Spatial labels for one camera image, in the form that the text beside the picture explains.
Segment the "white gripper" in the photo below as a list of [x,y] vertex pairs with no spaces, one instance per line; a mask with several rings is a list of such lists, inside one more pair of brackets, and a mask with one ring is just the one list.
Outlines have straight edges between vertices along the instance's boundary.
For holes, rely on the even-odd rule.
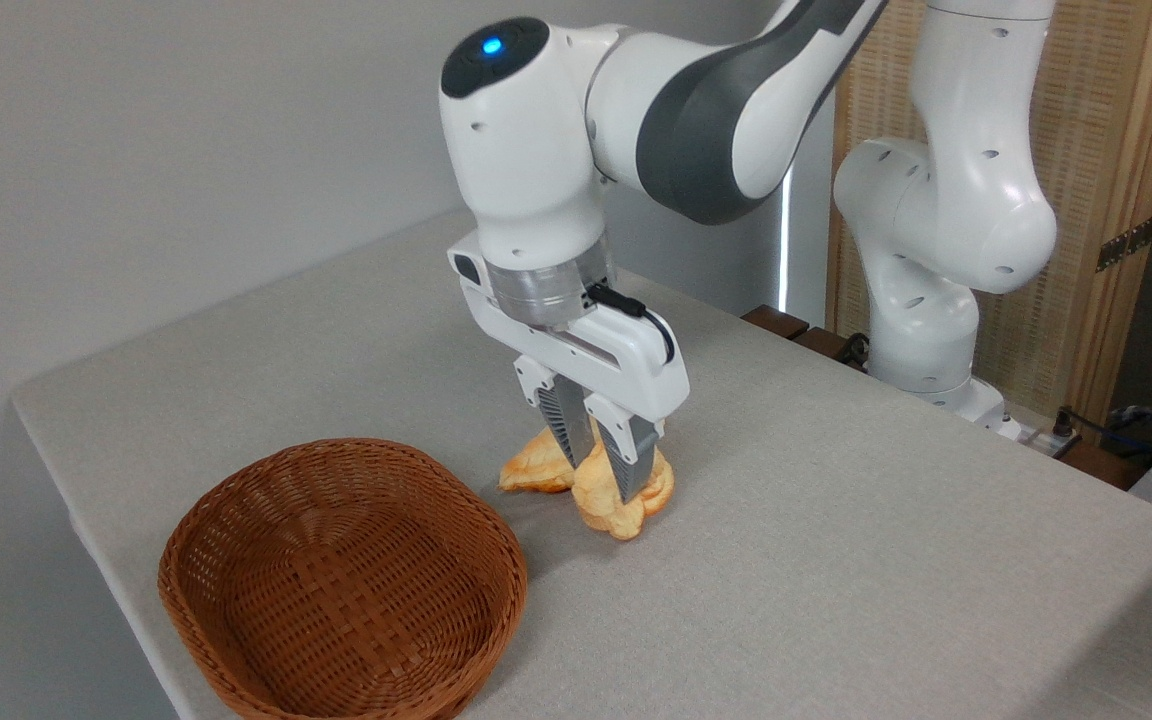
[[[488,338],[521,354],[515,370],[526,404],[547,420],[573,469],[594,450],[589,415],[628,503],[645,488],[664,420],[690,393],[680,348],[669,361],[666,338],[652,320],[596,304],[562,325],[526,325],[503,313],[493,297],[477,234],[449,247],[468,309]],[[586,397],[584,388],[594,393]]]

